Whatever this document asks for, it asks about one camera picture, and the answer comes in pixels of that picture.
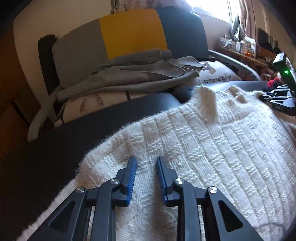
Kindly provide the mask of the white knitted sweater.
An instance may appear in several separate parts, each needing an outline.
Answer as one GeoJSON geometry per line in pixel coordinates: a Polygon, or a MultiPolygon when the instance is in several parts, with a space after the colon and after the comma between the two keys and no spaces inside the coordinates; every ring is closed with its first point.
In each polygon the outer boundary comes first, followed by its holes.
{"type": "Polygon", "coordinates": [[[295,218],[295,119],[260,96],[236,86],[198,86],[186,104],[122,128],[85,156],[76,177],[19,240],[74,188],[100,186],[131,156],[137,159],[134,191],[131,205],[117,210],[117,240],[176,238],[177,210],[163,205],[158,156],[194,186],[216,186],[264,240],[281,240],[295,218]]]}

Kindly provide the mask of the wooden shelf with clutter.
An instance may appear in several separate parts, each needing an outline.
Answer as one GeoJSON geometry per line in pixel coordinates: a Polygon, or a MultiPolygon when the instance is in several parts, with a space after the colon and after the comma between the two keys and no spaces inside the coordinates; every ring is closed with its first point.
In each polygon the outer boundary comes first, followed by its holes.
{"type": "Polygon", "coordinates": [[[220,38],[219,51],[246,64],[259,75],[276,76],[276,72],[273,70],[273,61],[276,54],[280,53],[280,49],[278,46],[272,46],[273,38],[264,30],[258,28],[257,32],[259,33],[259,42],[247,38],[237,42],[225,35],[220,38]]]}

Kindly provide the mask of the grey yellow navy cushion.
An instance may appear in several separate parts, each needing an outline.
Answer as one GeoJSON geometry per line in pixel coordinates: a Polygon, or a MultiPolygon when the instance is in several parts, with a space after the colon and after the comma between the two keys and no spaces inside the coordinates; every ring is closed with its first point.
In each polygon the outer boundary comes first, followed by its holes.
{"type": "Polygon", "coordinates": [[[86,79],[107,60],[151,49],[173,58],[204,61],[209,48],[201,18],[174,6],[136,9],[90,21],[60,38],[52,48],[63,89],[86,79]]]}

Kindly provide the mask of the brown wooden wardrobe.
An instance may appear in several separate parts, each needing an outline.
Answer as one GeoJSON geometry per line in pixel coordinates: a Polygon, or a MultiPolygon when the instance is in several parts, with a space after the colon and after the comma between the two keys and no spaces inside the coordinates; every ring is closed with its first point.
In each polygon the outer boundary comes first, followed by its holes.
{"type": "Polygon", "coordinates": [[[29,126],[40,104],[21,68],[13,26],[1,29],[1,160],[27,142],[29,126]]]}

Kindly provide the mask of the grey cloth garment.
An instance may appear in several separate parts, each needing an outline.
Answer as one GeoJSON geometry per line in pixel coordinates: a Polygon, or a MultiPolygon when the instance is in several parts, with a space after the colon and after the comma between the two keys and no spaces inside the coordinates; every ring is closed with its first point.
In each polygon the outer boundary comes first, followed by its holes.
{"type": "Polygon", "coordinates": [[[99,66],[86,79],[57,94],[59,101],[95,92],[155,93],[199,77],[203,64],[193,56],[174,59],[170,50],[119,56],[99,66]]]}

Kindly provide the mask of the black chair frame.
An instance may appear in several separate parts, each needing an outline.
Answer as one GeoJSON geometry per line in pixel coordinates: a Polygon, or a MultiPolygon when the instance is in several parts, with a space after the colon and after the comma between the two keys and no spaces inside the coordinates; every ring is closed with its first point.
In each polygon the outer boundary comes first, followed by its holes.
{"type": "Polygon", "coordinates": [[[58,38],[55,35],[49,34],[38,41],[39,61],[49,96],[53,96],[61,91],[61,84],[53,57],[53,45],[57,40],[58,38]]]}

